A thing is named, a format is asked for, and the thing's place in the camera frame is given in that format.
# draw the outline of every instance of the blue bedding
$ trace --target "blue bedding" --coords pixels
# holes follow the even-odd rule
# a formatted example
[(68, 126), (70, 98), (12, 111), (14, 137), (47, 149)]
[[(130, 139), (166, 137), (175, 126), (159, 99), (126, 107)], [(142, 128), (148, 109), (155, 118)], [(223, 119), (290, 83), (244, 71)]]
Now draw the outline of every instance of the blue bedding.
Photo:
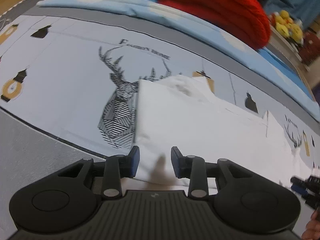
[(37, 5), (41, 7), (84, 8), (124, 14), (179, 30), (222, 51), (263, 76), (293, 98), (318, 122), (320, 121), (318, 103), (311, 99), (306, 87), (301, 85), (297, 77), (294, 77), (287, 67), (275, 60), (274, 57), (262, 52), (268, 58), (266, 60), (231, 34), (191, 14), (149, 0), (44, 0), (38, 2)]

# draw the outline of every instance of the white garment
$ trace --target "white garment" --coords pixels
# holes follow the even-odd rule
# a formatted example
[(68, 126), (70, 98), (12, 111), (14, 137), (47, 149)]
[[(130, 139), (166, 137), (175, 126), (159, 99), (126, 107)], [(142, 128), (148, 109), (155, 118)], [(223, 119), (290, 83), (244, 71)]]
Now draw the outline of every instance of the white garment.
[[(261, 119), (217, 98), (204, 77), (140, 80), (136, 144), (141, 155), (136, 178), (152, 183), (188, 185), (188, 179), (175, 178), (172, 146), (206, 162), (227, 158), (286, 187), (291, 176), (300, 175), (273, 115), (268, 111)], [(216, 187), (214, 179), (208, 184)]]

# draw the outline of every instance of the ribbed black surface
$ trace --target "ribbed black surface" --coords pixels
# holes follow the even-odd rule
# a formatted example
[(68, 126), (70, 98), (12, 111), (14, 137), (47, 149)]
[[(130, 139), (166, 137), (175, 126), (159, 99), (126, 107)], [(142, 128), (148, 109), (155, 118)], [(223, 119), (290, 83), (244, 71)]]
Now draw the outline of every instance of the ribbed black surface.
[(238, 232), (218, 220), (208, 204), (183, 191), (128, 191), (106, 201), (85, 225), (56, 235), (19, 231), (11, 240), (257, 240), (299, 239), (291, 232), (257, 236)]

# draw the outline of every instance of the human hand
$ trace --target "human hand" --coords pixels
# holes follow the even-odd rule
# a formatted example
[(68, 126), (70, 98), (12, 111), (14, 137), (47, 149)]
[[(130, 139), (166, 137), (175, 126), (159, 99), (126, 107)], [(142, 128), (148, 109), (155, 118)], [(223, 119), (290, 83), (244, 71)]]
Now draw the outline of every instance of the human hand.
[(320, 222), (316, 220), (318, 212), (314, 211), (311, 220), (306, 225), (306, 231), (302, 234), (302, 240), (318, 240), (320, 238)]

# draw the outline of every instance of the red blanket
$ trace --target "red blanket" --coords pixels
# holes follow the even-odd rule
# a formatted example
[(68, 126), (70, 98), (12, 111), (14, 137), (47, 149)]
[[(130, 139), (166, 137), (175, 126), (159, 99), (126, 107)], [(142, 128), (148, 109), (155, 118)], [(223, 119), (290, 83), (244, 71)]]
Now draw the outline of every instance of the red blanket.
[(231, 33), (253, 49), (270, 38), (269, 20), (257, 0), (158, 0), (207, 20)]

